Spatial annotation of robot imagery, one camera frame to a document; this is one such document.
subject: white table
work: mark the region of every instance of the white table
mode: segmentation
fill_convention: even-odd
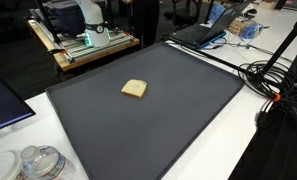
[[[253,40],[252,44],[274,51],[292,29],[297,20],[297,12],[289,10],[274,12],[265,9],[258,11],[258,21],[271,28]],[[269,22],[265,19],[268,16],[273,18]],[[270,57],[256,50],[244,50],[228,45],[209,53],[235,65]],[[297,39],[284,55],[294,59],[296,54]],[[225,65],[209,59],[201,59],[236,73]],[[264,102],[266,99],[244,87],[193,142],[163,179],[227,179],[256,132],[256,114]],[[0,152],[8,149],[22,150],[29,145],[51,145],[76,165],[78,173],[75,179],[88,179],[46,94],[31,98],[27,103],[37,115],[1,129]]]

